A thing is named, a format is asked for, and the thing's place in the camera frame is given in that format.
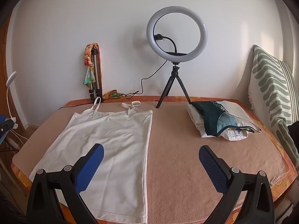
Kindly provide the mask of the white camisole top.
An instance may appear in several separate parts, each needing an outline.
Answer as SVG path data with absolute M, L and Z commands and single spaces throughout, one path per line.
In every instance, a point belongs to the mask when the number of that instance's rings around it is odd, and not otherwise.
M 147 223 L 147 152 L 152 110 L 140 102 L 123 104 L 123 111 L 101 112 L 95 103 L 74 113 L 66 128 L 30 173 L 55 172 L 74 165 L 94 146 L 75 189 L 93 216 L 116 223 Z

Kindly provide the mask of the white gooseneck desk lamp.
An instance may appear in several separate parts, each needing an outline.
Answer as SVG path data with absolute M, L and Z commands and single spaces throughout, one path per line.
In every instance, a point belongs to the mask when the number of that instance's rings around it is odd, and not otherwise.
M 13 71 L 11 73 L 11 75 L 8 77 L 7 81 L 6 81 L 6 100 L 7 100 L 7 106 L 8 106 L 8 112 L 9 112 L 9 116 L 10 116 L 10 119 L 13 121 L 14 123 L 14 126 L 13 126 L 13 129 L 16 130 L 18 128 L 18 123 L 17 123 L 17 118 L 16 116 L 13 115 L 12 113 L 12 106 L 11 106 L 11 100 L 10 100 L 10 96 L 11 96 L 11 89 L 10 89 L 10 86 L 11 84 L 14 82 L 14 79 L 16 78 L 17 76 L 17 72 L 16 71 Z

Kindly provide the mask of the folded silver tripod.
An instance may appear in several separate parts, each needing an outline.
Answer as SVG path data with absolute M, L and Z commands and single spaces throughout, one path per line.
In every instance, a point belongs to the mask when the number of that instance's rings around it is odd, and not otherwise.
M 95 101 L 95 98 L 100 97 L 103 101 L 103 93 L 102 93 L 102 80 L 101 80 L 101 68 L 100 68 L 100 58 L 99 58 L 99 49 L 93 45 L 91 50 L 91 61 L 94 65 L 94 78 L 95 82 L 90 83 L 90 99 L 92 102 Z

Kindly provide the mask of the colourful patterned scarf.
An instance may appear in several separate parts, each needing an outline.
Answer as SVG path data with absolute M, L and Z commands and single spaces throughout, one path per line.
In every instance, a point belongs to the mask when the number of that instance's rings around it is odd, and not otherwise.
M 90 87 L 90 83 L 94 83 L 94 65 L 91 61 L 91 50 L 93 45 L 96 46 L 96 48 L 99 49 L 98 43 L 91 43 L 88 44 L 85 48 L 85 54 L 84 54 L 84 65 L 87 66 L 87 72 L 84 79 L 84 85 Z

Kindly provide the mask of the green white leaf pillow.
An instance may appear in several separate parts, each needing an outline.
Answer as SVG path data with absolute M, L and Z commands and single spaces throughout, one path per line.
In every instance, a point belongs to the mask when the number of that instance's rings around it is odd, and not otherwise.
M 298 149 L 288 130 L 298 121 L 298 92 L 291 69 L 257 45 L 253 46 L 248 97 L 256 116 L 298 168 Z

